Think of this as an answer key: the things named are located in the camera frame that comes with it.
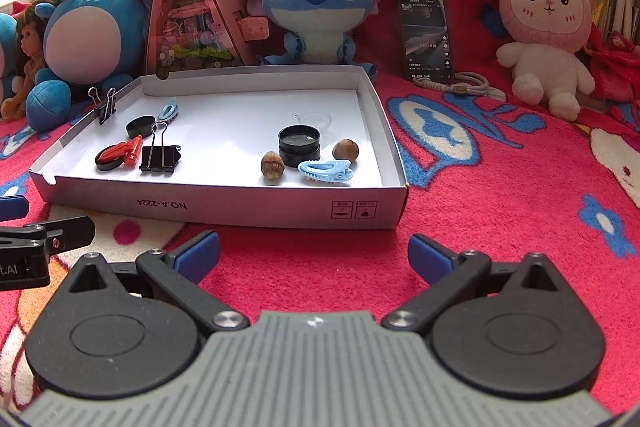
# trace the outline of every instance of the smartphone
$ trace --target smartphone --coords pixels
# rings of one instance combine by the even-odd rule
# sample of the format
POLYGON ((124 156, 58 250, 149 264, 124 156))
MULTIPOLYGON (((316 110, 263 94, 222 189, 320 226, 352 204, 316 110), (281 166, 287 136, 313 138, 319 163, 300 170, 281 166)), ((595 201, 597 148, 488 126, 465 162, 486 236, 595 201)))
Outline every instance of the smartphone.
POLYGON ((444 0, 399 0, 407 80, 454 79, 444 0))

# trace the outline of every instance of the white rabbit plush toy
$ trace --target white rabbit plush toy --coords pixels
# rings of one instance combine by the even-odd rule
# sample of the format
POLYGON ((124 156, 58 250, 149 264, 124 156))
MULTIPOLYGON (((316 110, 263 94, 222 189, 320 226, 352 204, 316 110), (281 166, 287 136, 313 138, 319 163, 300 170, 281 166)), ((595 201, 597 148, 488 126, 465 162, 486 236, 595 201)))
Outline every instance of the white rabbit plush toy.
POLYGON ((513 68, 513 94, 530 105, 546 98, 552 115, 574 121, 580 113, 576 89, 595 89, 574 55, 591 33, 589 0, 500 0, 500 16, 516 41, 497 51, 499 64, 513 68))

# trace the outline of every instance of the printed symbol on box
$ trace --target printed symbol on box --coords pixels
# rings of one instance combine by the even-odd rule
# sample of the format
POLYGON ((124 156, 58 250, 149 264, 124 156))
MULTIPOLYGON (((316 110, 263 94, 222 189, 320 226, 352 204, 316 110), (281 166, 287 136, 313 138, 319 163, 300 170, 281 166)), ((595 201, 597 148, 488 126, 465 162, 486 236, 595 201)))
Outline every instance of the printed symbol on box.
POLYGON ((334 201, 332 203, 332 219, 351 219, 351 216, 353 216, 353 201, 334 201))
POLYGON ((376 217, 377 201, 358 201, 356 219, 373 219, 376 217))

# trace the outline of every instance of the transparent plastic object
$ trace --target transparent plastic object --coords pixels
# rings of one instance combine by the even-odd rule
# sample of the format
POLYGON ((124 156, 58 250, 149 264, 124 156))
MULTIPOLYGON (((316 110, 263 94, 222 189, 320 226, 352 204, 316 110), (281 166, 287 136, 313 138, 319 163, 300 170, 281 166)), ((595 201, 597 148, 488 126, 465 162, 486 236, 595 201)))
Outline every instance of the transparent plastic object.
POLYGON ((301 125, 315 127, 318 131, 327 129, 331 125, 331 117, 328 114, 319 112, 306 112, 303 114, 294 114, 294 120, 301 125))

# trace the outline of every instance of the white cardboard box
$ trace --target white cardboard box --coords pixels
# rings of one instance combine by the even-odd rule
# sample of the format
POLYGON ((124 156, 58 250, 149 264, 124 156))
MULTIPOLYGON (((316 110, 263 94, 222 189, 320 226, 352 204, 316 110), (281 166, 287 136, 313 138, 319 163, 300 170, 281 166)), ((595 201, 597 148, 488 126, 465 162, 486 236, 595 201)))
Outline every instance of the white cardboard box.
MULTIPOLYGON (((34 164, 30 173, 49 203, 126 216, 212 225, 304 229, 394 229, 408 184, 380 99, 359 66, 254 66, 143 76, 117 95, 103 125, 91 111, 34 164), (172 96, 179 114, 164 144, 181 147, 173 174, 138 166, 110 172, 94 158, 127 140, 126 124, 157 116, 172 96), (267 181, 260 160, 278 151, 278 133, 294 114, 328 114, 321 159, 354 140, 360 156, 346 184, 308 181, 286 168, 267 181)), ((144 145, 151 145, 152 136, 144 145)))

